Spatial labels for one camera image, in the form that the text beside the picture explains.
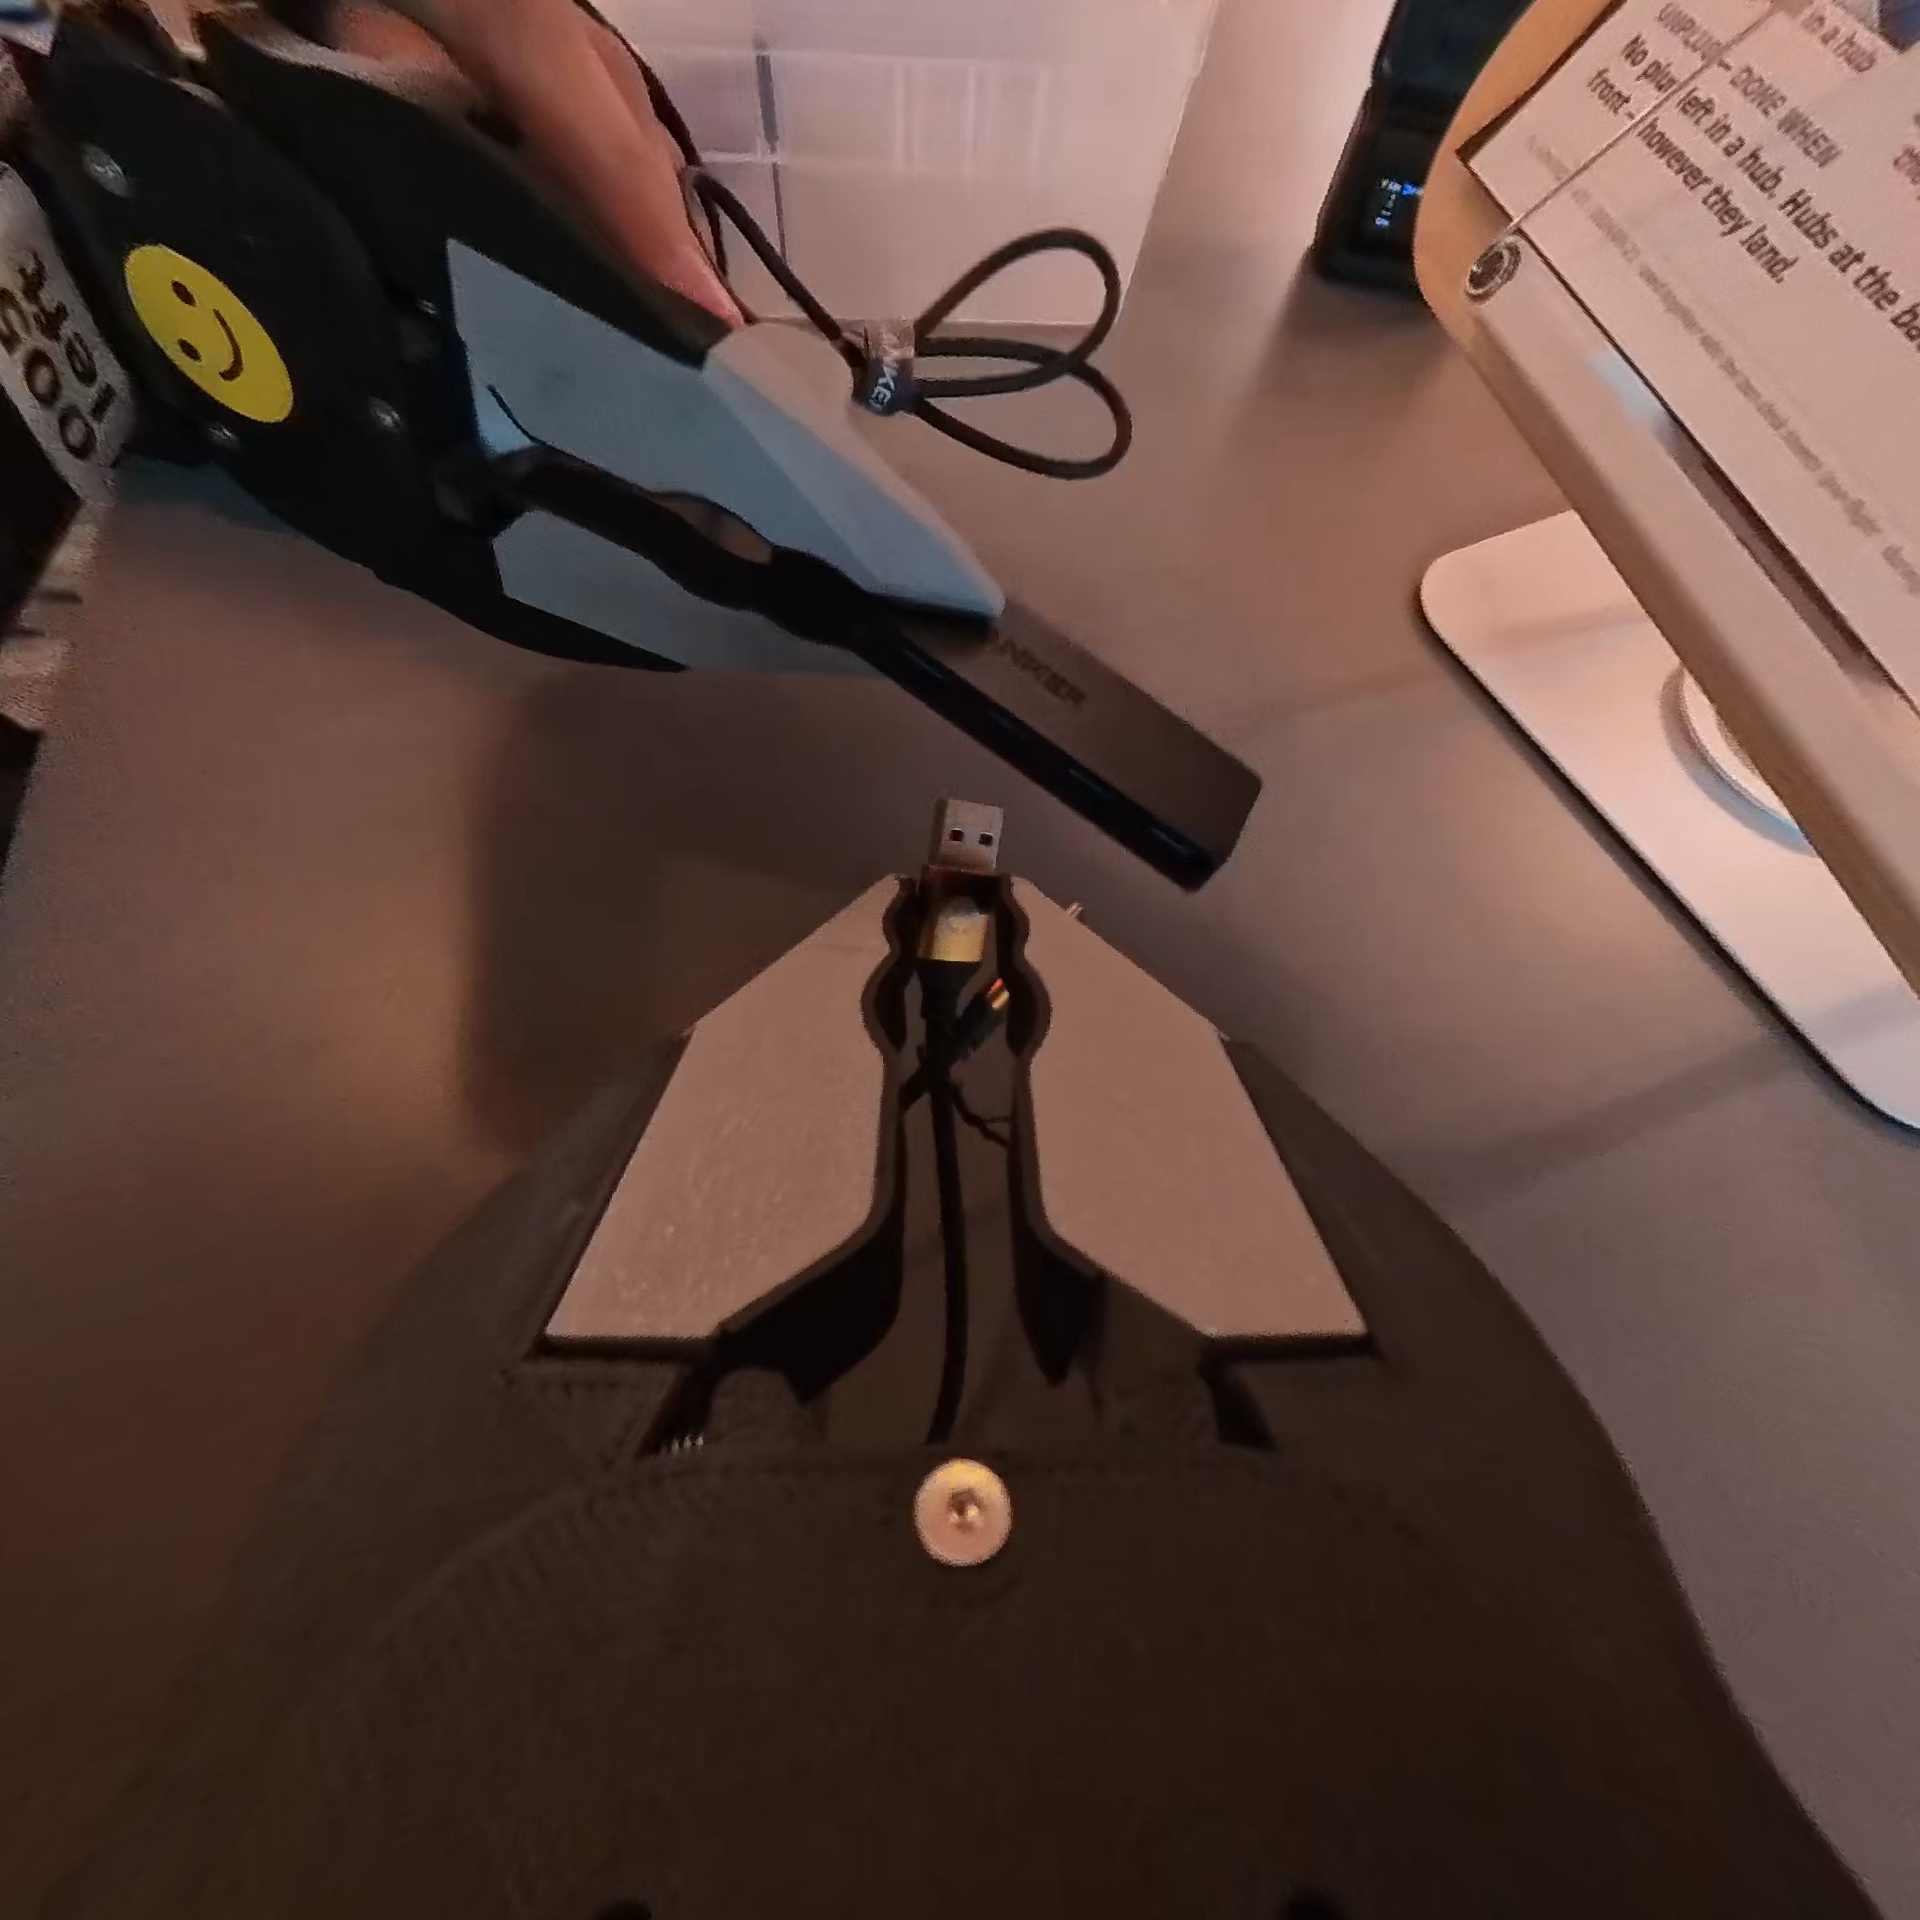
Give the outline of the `black device with screen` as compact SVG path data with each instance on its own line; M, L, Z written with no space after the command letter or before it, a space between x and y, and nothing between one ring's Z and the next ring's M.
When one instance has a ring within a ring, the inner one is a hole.
M1412 233L1444 123L1419 89L1368 88L1315 225L1318 279L1417 293Z

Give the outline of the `black plastic usb hub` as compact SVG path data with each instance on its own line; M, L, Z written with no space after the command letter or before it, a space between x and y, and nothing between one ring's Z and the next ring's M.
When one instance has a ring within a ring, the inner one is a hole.
M707 171L658 75L632 55L680 144L688 218L742 313L737 328L784 323L821 337L856 417L920 420L1050 482L1091 482L1120 465L1134 419L1098 352L1126 279L1100 241L1073 226L1028 231L912 319L840 321ZM1257 801L1259 780L1241 761L1010 597L992 619L907 605L700 499L626 482L597 487L588 515L595 532L662 565L683 560L692 538L766 560L756 610L876 666L1184 890L1217 873Z

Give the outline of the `person's left hand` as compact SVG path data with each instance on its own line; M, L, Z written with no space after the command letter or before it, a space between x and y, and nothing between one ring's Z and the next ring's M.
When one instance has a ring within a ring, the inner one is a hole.
M571 3L330 4L324 36L458 74L636 273L737 328L681 192L681 148L633 50Z

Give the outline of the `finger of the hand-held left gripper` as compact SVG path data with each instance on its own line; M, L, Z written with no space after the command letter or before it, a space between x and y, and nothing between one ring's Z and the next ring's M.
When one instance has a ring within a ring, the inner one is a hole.
M449 243L449 288L488 427L648 493L700 499L867 592L963 617L1003 610L973 549L856 427L821 337L733 328L694 368L461 241Z
M625 666L721 676L876 676L848 649L800 639L752 603L766 560L705 538L675 565L552 512L524 512L489 543L501 591L616 645Z

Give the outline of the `white stand base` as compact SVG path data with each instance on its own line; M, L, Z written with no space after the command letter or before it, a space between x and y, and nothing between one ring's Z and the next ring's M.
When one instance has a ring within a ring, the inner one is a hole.
M1764 1007L1917 1127L1917 996L1572 512L1429 565L1430 633Z

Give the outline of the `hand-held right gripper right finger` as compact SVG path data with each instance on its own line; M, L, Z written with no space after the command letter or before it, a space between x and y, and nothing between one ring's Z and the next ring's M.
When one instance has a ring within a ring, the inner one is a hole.
M1114 1317L1201 1361L1368 1327L1233 1045L1030 881L1001 885L1020 1322L1046 1381Z

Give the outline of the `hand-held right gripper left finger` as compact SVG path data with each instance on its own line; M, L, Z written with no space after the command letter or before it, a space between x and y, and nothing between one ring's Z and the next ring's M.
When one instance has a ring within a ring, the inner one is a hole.
M900 996L885 877L685 1033L546 1348L780 1371L817 1402L899 1311Z

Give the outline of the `translucent plastic bin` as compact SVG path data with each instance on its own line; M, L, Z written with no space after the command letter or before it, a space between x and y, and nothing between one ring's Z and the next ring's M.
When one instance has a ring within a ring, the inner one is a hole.
M1212 3L610 3L707 171L840 321L1073 226L1130 279Z

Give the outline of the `printed instruction sheet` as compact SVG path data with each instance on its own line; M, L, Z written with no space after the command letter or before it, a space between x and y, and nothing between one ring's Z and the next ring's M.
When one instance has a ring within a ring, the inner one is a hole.
M1916 34L1916 4L1614 4L1469 161L1908 701Z

